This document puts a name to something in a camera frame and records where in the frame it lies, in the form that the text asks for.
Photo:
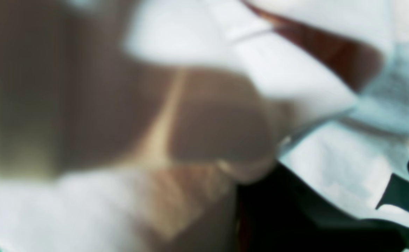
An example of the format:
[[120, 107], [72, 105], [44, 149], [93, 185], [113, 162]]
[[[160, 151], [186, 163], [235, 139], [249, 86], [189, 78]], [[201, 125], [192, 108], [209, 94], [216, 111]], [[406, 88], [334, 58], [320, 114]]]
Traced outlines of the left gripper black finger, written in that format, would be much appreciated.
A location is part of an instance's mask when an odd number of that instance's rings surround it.
[[241, 252], [409, 252], [409, 228], [352, 217], [280, 163], [237, 194]]

